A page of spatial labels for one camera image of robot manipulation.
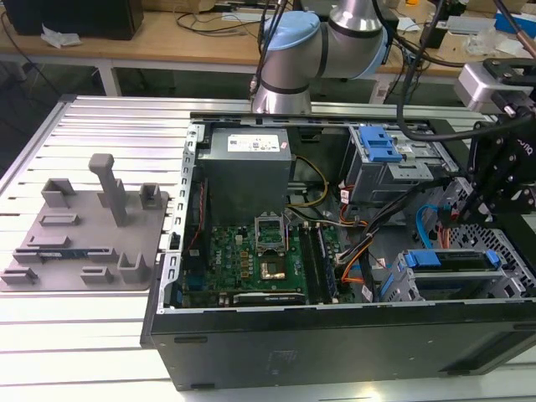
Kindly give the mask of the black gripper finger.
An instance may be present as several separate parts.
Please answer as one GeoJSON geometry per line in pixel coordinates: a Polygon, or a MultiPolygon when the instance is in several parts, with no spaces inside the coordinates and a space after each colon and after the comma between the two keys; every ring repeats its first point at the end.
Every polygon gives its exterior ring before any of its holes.
{"type": "Polygon", "coordinates": [[[467,164],[471,192],[460,212],[460,223],[483,223],[488,216],[508,213],[505,198],[506,139],[473,139],[467,164]]]}
{"type": "Polygon", "coordinates": [[[531,214],[535,212],[535,182],[515,188],[500,188],[498,170],[493,166],[479,177],[477,186],[477,212],[491,222],[499,214],[531,214]]]}

